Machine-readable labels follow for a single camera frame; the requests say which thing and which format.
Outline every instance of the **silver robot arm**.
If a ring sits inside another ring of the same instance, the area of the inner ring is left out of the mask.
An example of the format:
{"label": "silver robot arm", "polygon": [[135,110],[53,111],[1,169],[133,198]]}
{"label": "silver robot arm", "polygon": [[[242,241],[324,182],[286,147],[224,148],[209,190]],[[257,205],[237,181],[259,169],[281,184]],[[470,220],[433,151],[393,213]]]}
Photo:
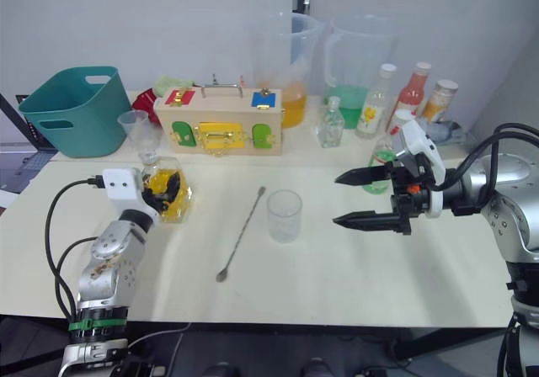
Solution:
{"label": "silver robot arm", "polygon": [[514,318],[505,336],[505,370],[510,377],[539,375],[539,170],[534,162],[510,154],[499,154],[495,190],[481,203],[488,184],[490,157],[477,159],[452,186],[441,184],[457,170],[446,170],[434,143],[415,121],[393,136],[397,162],[384,167],[357,168],[335,182],[363,185],[382,179],[393,184],[392,213],[374,211],[348,213],[336,224],[363,231],[393,230],[410,234],[409,219],[426,214],[482,213],[487,219],[507,264],[514,295]]}
{"label": "silver robot arm", "polygon": [[73,344],[65,348],[60,376],[130,375],[124,370],[127,311],[147,233],[160,214],[142,198],[136,169],[106,169],[103,179],[120,218],[92,244],[92,257],[79,281],[77,321],[69,327]]}

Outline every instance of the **wooden box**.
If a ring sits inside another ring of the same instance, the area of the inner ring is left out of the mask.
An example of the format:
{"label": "wooden box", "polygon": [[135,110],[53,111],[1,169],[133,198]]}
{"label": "wooden box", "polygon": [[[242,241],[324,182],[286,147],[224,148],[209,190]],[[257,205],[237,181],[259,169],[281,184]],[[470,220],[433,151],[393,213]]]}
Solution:
{"label": "wooden box", "polygon": [[280,154],[280,90],[206,85],[170,88],[155,113],[176,152]]}

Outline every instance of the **measuring cup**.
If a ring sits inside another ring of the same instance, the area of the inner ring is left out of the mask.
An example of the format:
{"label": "measuring cup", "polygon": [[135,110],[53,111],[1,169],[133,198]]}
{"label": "measuring cup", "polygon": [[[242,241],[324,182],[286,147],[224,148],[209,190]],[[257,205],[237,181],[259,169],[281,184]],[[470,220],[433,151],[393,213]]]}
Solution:
{"label": "measuring cup", "polygon": [[392,59],[398,20],[376,15],[333,19],[324,45],[326,98],[340,98],[345,129],[355,129],[371,83],[380,65]]}
{"label": "measuring cup", "polygon": [[305,114],[314,46],[323,24],[300,13],[257,17],[251,23],[253,84],[282,92],[283,127],[299,125]]}

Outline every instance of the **green liquid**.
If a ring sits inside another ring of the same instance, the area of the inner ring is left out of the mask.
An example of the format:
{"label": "green liquid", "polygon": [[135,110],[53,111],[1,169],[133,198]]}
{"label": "green liquid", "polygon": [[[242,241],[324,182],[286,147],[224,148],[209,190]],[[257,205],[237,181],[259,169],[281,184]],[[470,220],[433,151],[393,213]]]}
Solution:
{"label": "green liquid", "polygon": [[[391,150],[380,150],[371,156],[369,167],[384,165],[386,162],[393,161],[397,158]],[[368,185],[363,185],[363,189],[370,194],[383,194],[389,187],[391,181],[384,179],[383,181],[375,181]]]}
{"label": "green liquid", "polygon": [[368,93],[364,87],[353,87],[351,85],[338,85],[328,88],[326,92],[326,103],[329,97],[340,98],[340,113],[344,118],[345,129],[355,129],[361,116],[361,108]]}

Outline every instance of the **yellow latch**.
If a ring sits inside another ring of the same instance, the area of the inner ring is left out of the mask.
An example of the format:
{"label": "yellow latch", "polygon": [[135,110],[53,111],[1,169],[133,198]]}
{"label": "yellow latch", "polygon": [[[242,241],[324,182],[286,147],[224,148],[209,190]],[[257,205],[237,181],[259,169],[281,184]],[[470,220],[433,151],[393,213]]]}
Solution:
{"label": "yellow latch", "polygon": [[241,123],[203,122],[195,127],[196,137],[206,150],[244,148]]}

